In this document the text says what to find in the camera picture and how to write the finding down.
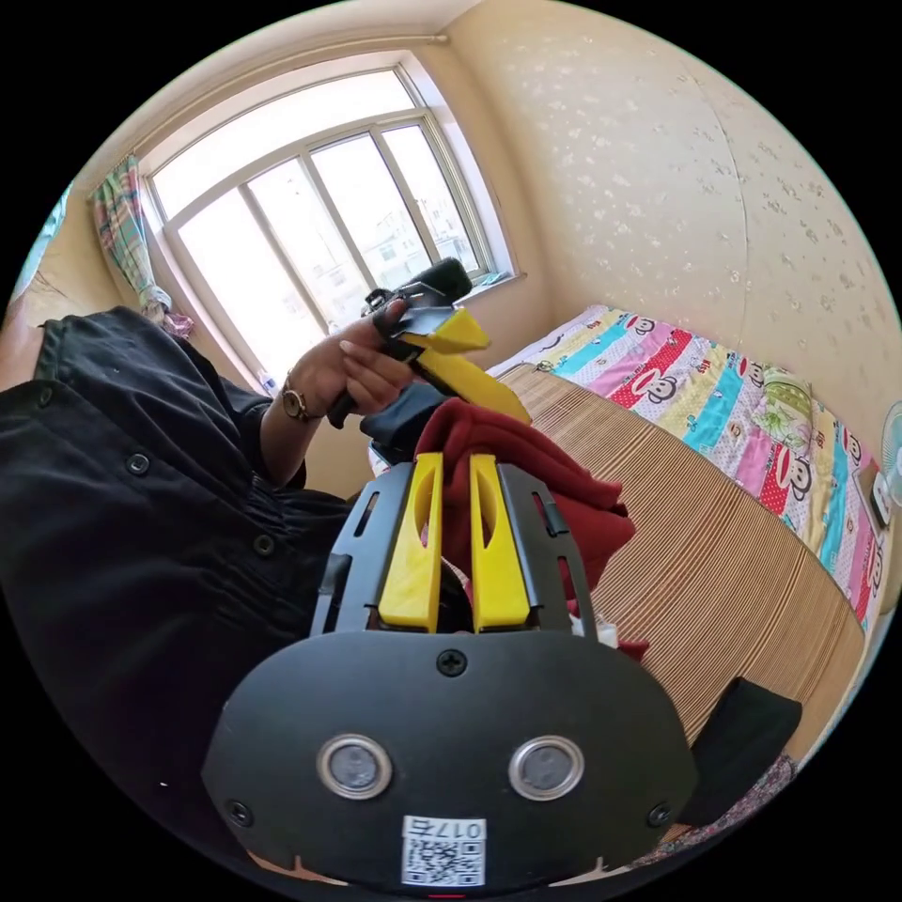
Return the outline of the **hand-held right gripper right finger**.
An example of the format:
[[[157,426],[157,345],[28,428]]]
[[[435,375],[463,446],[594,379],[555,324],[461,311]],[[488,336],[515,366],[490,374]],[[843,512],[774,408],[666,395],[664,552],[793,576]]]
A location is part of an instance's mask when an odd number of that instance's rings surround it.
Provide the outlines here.
[[[530,604],[496,459],[470,458],[471,595],[477,632],[519,630]]]

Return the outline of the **person's left hand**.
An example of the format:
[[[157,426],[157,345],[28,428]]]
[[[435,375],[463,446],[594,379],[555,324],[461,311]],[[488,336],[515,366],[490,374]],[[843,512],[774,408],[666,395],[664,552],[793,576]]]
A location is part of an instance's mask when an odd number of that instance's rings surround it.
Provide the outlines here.
[[[288,372],[280,392],[284,413],[300,422],[328,416],[336,403],[350,411],[383,410],[415,381],[412,366],[392,357],[382,332],[397,324],[407,304],[395,300],[320,341]]]

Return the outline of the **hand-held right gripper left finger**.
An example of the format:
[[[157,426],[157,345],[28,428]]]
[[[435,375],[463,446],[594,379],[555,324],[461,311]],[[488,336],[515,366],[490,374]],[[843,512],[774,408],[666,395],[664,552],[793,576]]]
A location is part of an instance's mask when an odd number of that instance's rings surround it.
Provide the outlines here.
[[[398,630],[435,630],[442,578],[443,456],[412,463],[378,612]]]

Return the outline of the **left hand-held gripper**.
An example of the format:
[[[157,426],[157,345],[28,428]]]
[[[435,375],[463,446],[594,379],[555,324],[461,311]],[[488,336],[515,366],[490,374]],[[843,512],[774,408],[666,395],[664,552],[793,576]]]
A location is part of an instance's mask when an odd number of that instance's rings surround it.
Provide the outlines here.
[[[413,294],[402,289],[370,291],[364,300],[363,318],[370,318],[379,335],[376,350],[415,371],[449,397],[500,413],[526,426],[532,418],[519,396],[465,357],[486,350],[490,337],[466,309],[454,305],[416,305],[412,301],[436,294]]]

